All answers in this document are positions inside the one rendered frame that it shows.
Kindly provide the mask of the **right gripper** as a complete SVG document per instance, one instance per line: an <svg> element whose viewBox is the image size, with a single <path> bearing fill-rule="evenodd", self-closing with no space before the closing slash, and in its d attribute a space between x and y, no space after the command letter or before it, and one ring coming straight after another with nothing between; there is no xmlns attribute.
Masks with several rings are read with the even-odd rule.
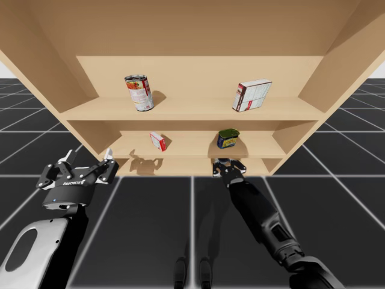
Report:
<svg viewBox="0 0 385 289"><path fill-rule="evenodd" d="M212 176L221 177L226 187L243 182L243 173L246 171L247 168L239 160L233 160L233 166L225 166L220 159L216 158L212 164Z"/></svg>

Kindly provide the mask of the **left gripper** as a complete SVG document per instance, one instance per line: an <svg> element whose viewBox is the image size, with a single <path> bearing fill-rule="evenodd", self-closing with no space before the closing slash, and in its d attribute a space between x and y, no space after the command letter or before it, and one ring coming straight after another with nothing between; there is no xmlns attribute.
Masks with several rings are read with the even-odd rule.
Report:
<svg viewBox="0 0 385 289"><path fill-rule="evenodd" d="M108 148L104 159L91 167L71 168L76 152L69 150L67 155L56 163L48 164L40 175L36 188L47 190L42 205L48 210L67 210L73 205L88 206L93 198L96 184L111 184L119 169L118 162Z"/></svg>

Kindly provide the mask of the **green and blue rectangular can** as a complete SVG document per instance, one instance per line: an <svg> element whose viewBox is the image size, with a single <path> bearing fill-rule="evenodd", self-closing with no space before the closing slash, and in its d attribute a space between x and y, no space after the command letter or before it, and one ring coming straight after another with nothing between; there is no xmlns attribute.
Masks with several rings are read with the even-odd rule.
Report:
<svg viewBox="0 0 385 289"><path fill-rule="evenodd" d="M220 149L232 147L239 135L240 132L235 128L223 129L218 132L217 146Z"/></svg>

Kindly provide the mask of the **red and white can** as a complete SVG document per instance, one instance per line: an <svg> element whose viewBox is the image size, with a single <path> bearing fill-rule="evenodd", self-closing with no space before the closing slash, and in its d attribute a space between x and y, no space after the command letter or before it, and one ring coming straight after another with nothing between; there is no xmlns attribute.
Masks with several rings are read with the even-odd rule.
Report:
<svg viewBox="0 0 385 289"><path fill-rule="evenodd" d="M125 82L137 111L149 111L154 108L147 76L129 75L125 77Z"/></svg>

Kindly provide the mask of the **pale wooden shelf unit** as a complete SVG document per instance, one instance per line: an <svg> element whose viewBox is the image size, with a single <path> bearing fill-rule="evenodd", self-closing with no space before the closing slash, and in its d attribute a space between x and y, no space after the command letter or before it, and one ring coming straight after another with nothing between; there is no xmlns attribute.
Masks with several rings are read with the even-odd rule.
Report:
<svg viewBox="0 0 385 289"><path fill-rule="evenodd" d="M121 175L209 175L219 157L272 175L385 61L385 0L0 0L0 61ZM258 79L262 106L235 111Z"/></svg>

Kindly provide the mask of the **red and white carton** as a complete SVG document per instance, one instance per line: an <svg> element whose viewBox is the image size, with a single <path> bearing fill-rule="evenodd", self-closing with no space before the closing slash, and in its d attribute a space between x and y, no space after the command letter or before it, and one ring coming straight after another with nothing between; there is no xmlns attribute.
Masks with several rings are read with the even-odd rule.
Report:
<svg viewBox="0 0 385 289"><path fill-rule="evenodd" d="M261 107L271 84L272 81L268 79L240 82L232 108L243 112Z"/></svg>

